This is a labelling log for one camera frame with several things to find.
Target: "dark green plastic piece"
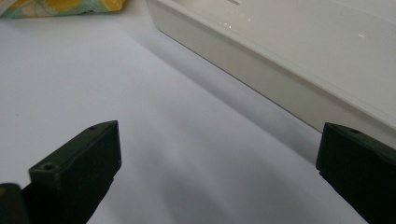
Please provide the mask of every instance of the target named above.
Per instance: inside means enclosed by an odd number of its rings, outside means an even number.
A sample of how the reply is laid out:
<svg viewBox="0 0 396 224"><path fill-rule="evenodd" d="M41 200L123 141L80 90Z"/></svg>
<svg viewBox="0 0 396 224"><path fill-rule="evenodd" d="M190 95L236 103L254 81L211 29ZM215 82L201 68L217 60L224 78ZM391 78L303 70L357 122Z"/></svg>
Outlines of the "dark green plastic piece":
<svg viewBox="0 0 396 224"><path fill-rule="evenodd" d="M33 224L85 224L121 167L116 121L94 125L29 170L23 190Z"/></svg>
<svg viewBox="0 0 396 224"><path fill-rule="evenodd" d="M359 131L326 123L317 168L368 223L396 223L394 148Z"/></svg>

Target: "small hole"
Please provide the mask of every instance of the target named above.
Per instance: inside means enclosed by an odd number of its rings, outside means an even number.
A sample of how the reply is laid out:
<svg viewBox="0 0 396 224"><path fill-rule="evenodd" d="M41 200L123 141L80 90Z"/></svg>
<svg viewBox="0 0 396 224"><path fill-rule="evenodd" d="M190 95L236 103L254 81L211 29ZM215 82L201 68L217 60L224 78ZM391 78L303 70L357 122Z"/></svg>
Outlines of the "small hole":
<svg viewBox="0 0 396 224"><path fill-rule="evenodd" d="M46 171L51 171L51 170L54 170L55 168L56 168L56 166L50 162L41 166L41 169L46 170Z"/></svg>
<svg viewBox="0 0 396 224"><path fill-rule="evenodd" d="M352 133L360 133L358 130L352 129L350 130Z"/></svg>

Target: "yellow patterned fabric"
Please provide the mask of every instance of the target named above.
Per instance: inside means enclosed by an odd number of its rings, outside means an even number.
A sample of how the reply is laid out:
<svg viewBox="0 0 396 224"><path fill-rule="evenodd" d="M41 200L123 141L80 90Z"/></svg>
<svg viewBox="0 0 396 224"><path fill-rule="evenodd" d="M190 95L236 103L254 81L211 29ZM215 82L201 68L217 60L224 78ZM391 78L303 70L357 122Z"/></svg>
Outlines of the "yellow patterned fabric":
<svg viewBox="0 0 396 224"><path fill-rule="evenodd" d="M122 9L124 2L125 0L18 0L3 16L32 18L117 11Z"/></svg>

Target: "white plastic container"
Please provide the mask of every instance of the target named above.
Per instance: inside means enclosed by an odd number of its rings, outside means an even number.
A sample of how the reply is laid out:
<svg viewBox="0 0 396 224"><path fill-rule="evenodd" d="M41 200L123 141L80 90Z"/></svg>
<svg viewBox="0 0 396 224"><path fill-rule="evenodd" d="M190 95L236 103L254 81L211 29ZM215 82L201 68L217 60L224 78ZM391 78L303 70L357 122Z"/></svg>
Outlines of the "white plastic container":
<svg viewBox="0 0 396 224"><path fill-rule="evenodd" d="M317 130L329 121L396 147L396 3L383 2L148 0L148 8L162 32Z"/></svg>

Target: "white table surface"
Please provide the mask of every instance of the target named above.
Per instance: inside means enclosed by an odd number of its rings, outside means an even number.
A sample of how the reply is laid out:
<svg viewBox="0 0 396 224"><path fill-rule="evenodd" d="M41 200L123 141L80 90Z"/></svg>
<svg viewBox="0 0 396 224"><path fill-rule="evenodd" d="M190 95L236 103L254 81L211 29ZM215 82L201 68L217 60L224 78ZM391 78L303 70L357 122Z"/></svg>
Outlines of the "white table surface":
<svg viewBox="0 0 396 224"><path fill-rule="evenodd" d="M320 133L121 13L0 20L0 183L120 123L121 170L89 223L365 223L318 175Z"/></svg>

